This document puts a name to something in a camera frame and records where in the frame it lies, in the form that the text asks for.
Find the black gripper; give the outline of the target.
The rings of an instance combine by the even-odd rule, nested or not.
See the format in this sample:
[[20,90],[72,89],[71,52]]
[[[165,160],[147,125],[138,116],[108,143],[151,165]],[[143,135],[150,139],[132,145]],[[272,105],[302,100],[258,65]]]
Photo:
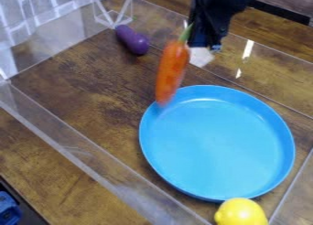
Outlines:
[[187,44],[191,48],[221,51],[233,16],[242,12],[251,0],[193,0],[189,24],[193,26]]

